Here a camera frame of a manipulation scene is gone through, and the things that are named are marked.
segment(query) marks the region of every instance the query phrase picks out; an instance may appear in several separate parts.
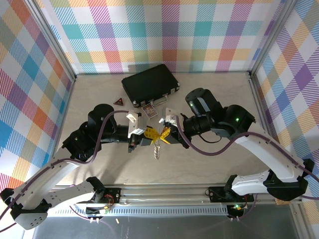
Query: purple cable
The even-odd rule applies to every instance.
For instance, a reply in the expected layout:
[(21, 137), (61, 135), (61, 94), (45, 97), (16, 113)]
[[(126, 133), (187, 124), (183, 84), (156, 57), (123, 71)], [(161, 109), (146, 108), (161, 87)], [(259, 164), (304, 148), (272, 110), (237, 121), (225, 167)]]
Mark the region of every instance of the purple cable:
[(258, 196), (258, 194), (256, 194), (255, 200), (254, 200), (254, 202), (253, 202), (253, 205), (251, 205), (251, 208), (248, 210), (248, 212), (247, 212), (246, 214), (242, 215), (242, 216), (239, 217), (239, 218), (242, 219), (242, 218), (245, 218), (247, 215), (251, 214), (251, 212), (253, 211), (253, 209), (254, 209), (254, 207), (255, 207), (255, 205), (256, 205), (256, 203), (257, 203), (257, 196)]
[(85, 219), (85, 220), (90, 221), (90, 219), (88, 219), (88, 218), (86, 218), (85, 216), (82, 216), (81, 214), (77, 213), (71, 206), (69, 206), (69, 207), (70, 207), (70, 209), (71, 209), (76, 215), (78, 215), (80, 218), (83, 218), (83, 219)]
[[(245, 132), (245, 133), (241, 133), (239, 135), (237, 135), (236, 137), (234, 137), (233, 139), (231, 139), (221, 150), (217, 151), (217, 152), (205, 152), (200, 150), (199, 148), (197, 148), (195, 145), (193, 145), (188, 138), (186, 137), (186, 135), (184, 134), (183, 130), (181, 129), (180, 123), (179, 123), (179, 118), (178, 116), (176, 117), (176, 122), (177, 122), (177, 128), (178, 128), (178, 132), (181, 135), (181, 137), (184, 139), (184, 141), (188, 144), (189, 147), (193, 148), (196, 152), (203, 154), (205, 156), (217, 156), (221, 153), (223, 153), (224, 151), (226, 151), (226, 149), (229, 148), (230, 145), (232, 145), (237, 139), (244, 137), (244, 136), (249, 136), (249, 135), (253, 135), (256, 137), (259, 137), (267, 142), (269, 142), (269, 144), (271, 144), (273, 147), (275, 147), (280, 153), (282, 153), (288, 160), (290, 160), (290, 162), (292, 162), (296, 167), (300, 168), (302, 171), (306, 172), (307, 174), (309, 174), (310, 176), (312, 176), (317, 182), (319, 182), (319, 178), (317, 178), (313, 173), (311, 173), (309, 170), (305, 169), (304, 167), (302, 167), (301, 165), (299, 165), (288, 153), (286, 153), (280, 146), (278, 146), (275, 142), (271, 141), (269, 138), (263, 136), (262, 134), (259, 133), (255, 133), (255, 132)], [(301, 196), (302, 198), (306, 198), (306, 199), (311, 199), (311, 200), (319, 200), (319, 197), (309, 197), (309, 196)]]
[(9, 228), (12, 228), (15, 224), (16, 224), (16, 223), (12, 223), (10, 226), (7, 226), (6, 228), (2, 229), (2, 230), (0, 231), (0, 233), (2, 233), (2, 232), (4, 232), (4, 231), (8, 230)]
[(99, 135), (98, 135), (98, 138), (97, 138), (97, 141), (96, 141), (96, 145), (95, 145), (95, 149), (94, 149), (94, 153), (93, 153), (93, 156), (92, 158), (87, 161), (87, 162), (82, 162), (80, 160), (77, 160), (77, 159), (72, 159), (72, 158), (63, 158), (63, 159), (58, 159), (56, 160), (55, 162), (51, 163), (50, 166), (47, 166), (46, 168), (42, 169), (41, 172), (39, 172), (37, 175), (35, 175), (34, 178), (32, 178), (28, 183), (25, 183), (25, 187), (22, 188), (21, 192), (9, 203), (9, 205), (7, 206), (7, 208), (2, 212), (2, 214), (0, 215), (0, 220), (4, 217), (4, 215), (6, 214), (6, 212), (15, 204), (15, 202), (24, 194), (24, 192), (28, 189), (28, 187), (31, 186), (32, 183), (35, 182), (36, 179), (38, 179), (43, 173), (45, 173), (46, 171), (48, 171), (51, 167), (59, 164), (59, 163), (62, 163), (62, 162), (67, 162), (67, 163), (78, 163), (78, 164), (90, 164), (92, 163), (94, 160), (95, 160), (95, 157), (98, 153), (98, 150), (99, 150), (99, 147), (100, 147), (100, 141), (101, 141), (101, 138), (102, 138), (102, 134), (103, 134), (103, 130), (104, 130), (104, 127), (105, 127), (105, 124), (106, 122), (108, 121), (108, 119), (116, 114), (116, 113), (128, 113), (128, 111), (112, 111), (110, 112), (106, 117), (105, 119), (103, 120), (102, 122), (102, 125), (101, 125), (101, 129), (100, 129), (100, 132), (99, 132)]

